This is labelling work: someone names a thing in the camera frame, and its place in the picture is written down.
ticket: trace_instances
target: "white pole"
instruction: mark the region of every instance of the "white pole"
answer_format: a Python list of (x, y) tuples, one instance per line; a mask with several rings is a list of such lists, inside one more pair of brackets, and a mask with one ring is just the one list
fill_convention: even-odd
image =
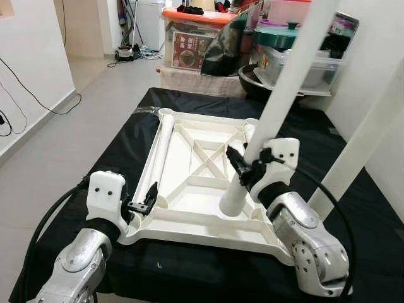
[(248, 118), (246, 119), (246, 123), (243, 126), (244, 130), (244, 136), (246, 137), (246, 142), (250, 143), (251, 138), (253, 137), (255, 133), (255, 129), (257, 128), (258, 125), (258, 120), (254, 118)]
[[(339, 200), (354, 181), (362, 167), (401, 113), (404, 106), (404, 63), (398, 65), (381, 98), (372, 106), (346, 147), (328, 171), (322, 183)], [(328, 198), (318, 188), (311, 196), (309, 205), (324, 220), (333, 209)]]
[[(264, 108), (258, 127), (248, 144), (244, 160), (258, 158), (264, 141), (275, 138), (306, 77), (321, 42), (328, 31), (340, 0), (313, 0), (307, 18), (299, 30), (293, 51)], [(228, 216), (239, 215), (244, 207), (246, 189), (237, 175), (220, 201), (221, 211)]]
[(135, 1), (134, 3), (134, 13), (133, 13), (133, 33), (132, 33), (132, 50), (134, 47), (134, 32), (136, 29), (136, 14), (138, 12), (138, 0)]
[(160, 109), (158, 111), (162, 128), (160, 130), (160, 137), (156, 146), (156, 154), (153, 161), (153, 167), (151, 168), (149, 187), (157, 182), (160, 187), (160, 180), (162, 178), (165, 158), (169, 150), (172, 130), (174, 128), (175, 119), (170, 109)]

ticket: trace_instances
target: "tiled floor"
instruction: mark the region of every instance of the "tiled floor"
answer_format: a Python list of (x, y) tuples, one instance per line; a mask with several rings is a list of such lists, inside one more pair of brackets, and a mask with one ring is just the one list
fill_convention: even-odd
[[(0, 302), (7, 302), (42, 215), (86, 174), (147, 89), (160, 85), (159, 64), (138, 60), (104, 69), (82, 90), (83, 101), (75, 110), (53, 117), (0, 167)], [(73, 69), (80, 73), (79, 64)], [(135, 302), (111, 295), (99, 299)]]

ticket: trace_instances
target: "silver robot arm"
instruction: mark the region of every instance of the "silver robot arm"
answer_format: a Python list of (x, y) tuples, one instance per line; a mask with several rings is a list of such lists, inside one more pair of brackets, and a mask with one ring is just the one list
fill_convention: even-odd
[(267, 141), (259, 159), (251, 165), (231, 146), (227, 150), (241, 185), (267, 209), (266, 216), (276, 235), (289, 250), (299, 288), (311, 295), (338, 297), (347, 281), (347, 252), (325, 229), (317, 213), (288, 186), (298, 154), (299, 140), (293, 138)]
[(86, 228), (57, 256), (52, 276), (32, 303), (89, 303), (105, 274), (112, 243), (128, 231), (121, 215), (123, 176), (94, 172), (88, 187)]
[(82, 229), (57, 256), (52, 276), (33, 303), (89, 303), (105, 273), (112, 252), (109, 238), (95, 229)]
[(345, 248), (296, 192), (284, 193), (266, 215), (295, 261), (299, 288), (307, 294), (339, 297), (348, 276)]

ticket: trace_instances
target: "white wall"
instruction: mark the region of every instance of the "white wall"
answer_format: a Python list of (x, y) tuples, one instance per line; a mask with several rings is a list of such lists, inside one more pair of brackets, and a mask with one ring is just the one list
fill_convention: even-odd
[[(328, 117), (349, 140), (404, 57), (404, 1), (342, 0), (340, 11), (358, 18), (360, 26), (333, 96), (322, 101)], [(404, 221), (403, 129), (402, 114), (366, 168)]]
[(122, 39), (117, 0), (97, 0), (97, 8), (104, 54), (115, 54)]
[[(11, 3), (15, 15), (0, 19), (0, 57), (45, 106), (53, 108), (74, 91), (53, 1), (12, 0)], [(21, 89), (1, 63), (0, 81), (28, 116), (27, 129), (46, 115), (47, 111)], [(22, 129), (24, 118), (1, 87), (0, 109), (16, 131)], [(6, 124), (0, 126), (1, 134), (7, 131)], [(0, 137), (0, 156), (21, 136)]]
[[(64, 36), (62, 0), (54, 0), (54, 4), (61, 33)], [(64, 0), (64, 14), (66, 52), (71, 56), (103, 58), (104, 49), (97, 0)]]

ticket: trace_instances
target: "white plastic stand base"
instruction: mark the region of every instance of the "white plastic stand base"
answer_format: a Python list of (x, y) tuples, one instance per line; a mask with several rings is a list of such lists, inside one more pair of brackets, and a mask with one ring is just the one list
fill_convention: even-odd
[[(219, 209), (235, 170), (227, 160), (227, 145), (244, 153), (258, 123), (255, 119), (238, 120), (202, 116), (160, 109), (175, 119), (169, 148), (158, 187), (157, 202), (151, 213), (136, 215), (122, 244), (142, 238), (217, 246), (273, 255), (293, 265), (287, 248), (273, 231), (261, 204), (248, 196), (240, 215), (228, 217)], [(146, 161), (133, 203), (141, 203), (150, 187), (153, 161), (160, 146), (157, 131)]]

